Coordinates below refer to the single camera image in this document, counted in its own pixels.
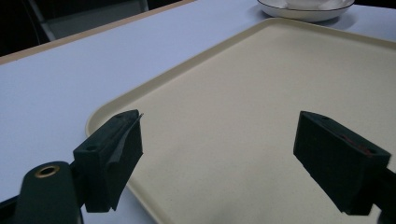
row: red mark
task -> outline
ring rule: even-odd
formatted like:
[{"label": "red mark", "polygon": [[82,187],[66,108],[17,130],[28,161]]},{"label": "red mark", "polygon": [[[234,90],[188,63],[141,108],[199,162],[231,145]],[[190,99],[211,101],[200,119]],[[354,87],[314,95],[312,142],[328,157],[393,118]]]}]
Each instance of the red mark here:
[{"label": "red mark", "polygon": [[372,158],[373,157],[373,153],[370,151],[369,148],[362,146],[362,145],[358,145],[356,143],[354,143],[350,138],[346,137],[344,134],[340,135],[342,138],[344,138],[350,145],[357,147],[360,151],[364,152],[364,154],[369,157]]}]

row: brass screw hole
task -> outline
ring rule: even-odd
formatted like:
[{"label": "brass screw hole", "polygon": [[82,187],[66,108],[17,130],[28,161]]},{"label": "brass screw hole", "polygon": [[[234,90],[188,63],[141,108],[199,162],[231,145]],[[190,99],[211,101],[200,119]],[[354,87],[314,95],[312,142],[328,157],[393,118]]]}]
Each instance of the brass screw hole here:
[{"label": "brass screw hole", "polygon": [[35,177],[37,178],[45,178],[52,175],[55,175],[60,170],[60,167],[57,165],[49,165],[41,168],[37,172],[35,172]]}]

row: white bowl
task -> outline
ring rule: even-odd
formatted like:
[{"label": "white bowl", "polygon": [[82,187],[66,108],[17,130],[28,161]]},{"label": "white bowl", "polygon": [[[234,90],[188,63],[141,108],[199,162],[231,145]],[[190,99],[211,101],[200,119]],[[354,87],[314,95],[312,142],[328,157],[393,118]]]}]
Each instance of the white bowl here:
[{"label": "white bowl", "polygon": [[297,21],[326,21],[340,16],[353,5],[355,0],[342,2],[330,1],[318,6],[318,9],[291,9],[285,0],[258,0],[262,11],[272,17],[282,17]]},{"label": "white bowl", "polygon": [[292,9],[318,9],[318,7],[327,2],[342,2],[343,0],[285,0],[287,8]]}]

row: table surface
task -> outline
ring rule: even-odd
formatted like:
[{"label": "table surface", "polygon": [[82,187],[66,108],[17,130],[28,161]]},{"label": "table surface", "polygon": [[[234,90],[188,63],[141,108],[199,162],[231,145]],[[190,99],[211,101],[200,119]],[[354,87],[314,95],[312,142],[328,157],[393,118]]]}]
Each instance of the table surface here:
[{"label": "table surface", "polygon": [[[73,160],[99,106],[269,18],[254,0],[197,0],[0,65],[0,201],[48,161]],[[396,10],[352,6],[319,25],[396,41]],[[126,189],[116,212],[86,223],[154,223]]]}]

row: plastic tray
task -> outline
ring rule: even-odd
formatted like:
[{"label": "plastic tray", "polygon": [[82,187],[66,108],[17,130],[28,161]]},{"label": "plastic tray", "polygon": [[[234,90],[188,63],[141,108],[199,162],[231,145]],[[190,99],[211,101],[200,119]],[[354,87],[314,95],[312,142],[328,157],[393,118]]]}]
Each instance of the plastic tray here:
[{"label": "plastic tray", "polygon": [[[271,19],[97,110],[139,109],[128,187],[158,223],[375,223],[341,214],[293,156],[301,110],[395,154],[396,43]],[[395,171],[391,161],[389,169]]]}]

